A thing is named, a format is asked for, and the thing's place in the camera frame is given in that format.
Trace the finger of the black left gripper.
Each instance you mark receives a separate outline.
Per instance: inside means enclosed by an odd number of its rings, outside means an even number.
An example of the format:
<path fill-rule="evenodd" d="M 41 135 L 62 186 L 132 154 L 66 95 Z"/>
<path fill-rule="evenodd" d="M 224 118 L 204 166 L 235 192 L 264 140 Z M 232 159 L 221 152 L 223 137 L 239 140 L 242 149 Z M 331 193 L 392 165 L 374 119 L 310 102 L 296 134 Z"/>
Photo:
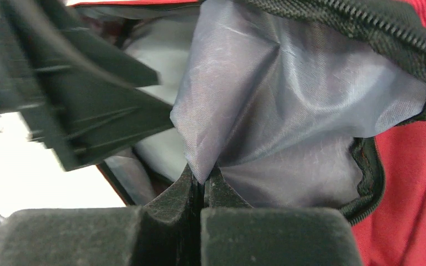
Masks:
<path fill-rule="evenodd" d="M 98 75 L 53 24 L 0 22 L 0 112 L 19 111 L 68 171 L 172 128 L 170 106 L 140 88 Z"/>
<path fill-rule="evenodd" d="M 93 63 L 98 75 L 126 88 L 158 85 L 158 73 L 95 34 L 73 8 L 60 1 L 36 1 L 58 32 Z"/>

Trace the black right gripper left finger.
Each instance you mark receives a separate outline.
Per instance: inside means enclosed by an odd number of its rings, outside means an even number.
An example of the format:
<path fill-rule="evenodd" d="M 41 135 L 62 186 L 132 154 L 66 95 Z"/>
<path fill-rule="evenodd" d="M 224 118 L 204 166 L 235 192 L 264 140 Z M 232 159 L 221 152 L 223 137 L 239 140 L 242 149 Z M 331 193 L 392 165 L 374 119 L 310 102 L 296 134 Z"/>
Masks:
<path fill-rule="evenodd" d="M 150 265 L 200 265 L 201 186 L 189 166 L 143 209 Z"/>

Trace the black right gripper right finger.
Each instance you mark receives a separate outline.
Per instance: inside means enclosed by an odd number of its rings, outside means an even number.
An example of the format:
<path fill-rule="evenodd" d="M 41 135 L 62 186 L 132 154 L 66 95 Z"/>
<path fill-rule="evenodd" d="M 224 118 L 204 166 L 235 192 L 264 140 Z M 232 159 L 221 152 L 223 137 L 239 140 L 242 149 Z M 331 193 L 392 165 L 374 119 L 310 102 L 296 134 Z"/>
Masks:
<path fill-rule="evenodd" d="M 204 207 L 252 208 L 225 180 L 215 165 L 204 186 Z"/>

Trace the red student backpack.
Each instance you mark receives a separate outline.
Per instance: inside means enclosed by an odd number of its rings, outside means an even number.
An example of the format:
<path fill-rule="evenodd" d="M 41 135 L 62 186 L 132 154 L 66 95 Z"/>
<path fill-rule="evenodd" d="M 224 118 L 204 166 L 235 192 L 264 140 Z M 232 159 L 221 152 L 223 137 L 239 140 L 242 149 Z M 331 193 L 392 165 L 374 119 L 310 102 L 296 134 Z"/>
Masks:
<path fill-rule="evenodd" d="M 273 19 L 277 53 L 259 85 L 228 73 L 226 89 L 201 90 L 194 40 L 174 102 L 175 130 L 150 137 L 107 165 L 132 197 L 148 200 L 148 167 L 177 180 L 187 163 L 205 176 L 215 162 L 256 207 L 348 203 L 363 173 L 349 155 L 354 137 L 374 136 L 386 171 L 379 208 L 354 233 L 365 265 L 426 265 L 426 122 L 397 126 L 422 110 L 426 85 L 367 46 L 320 24 Z M 147 166 L 138 160 L 143 157 Z"/>

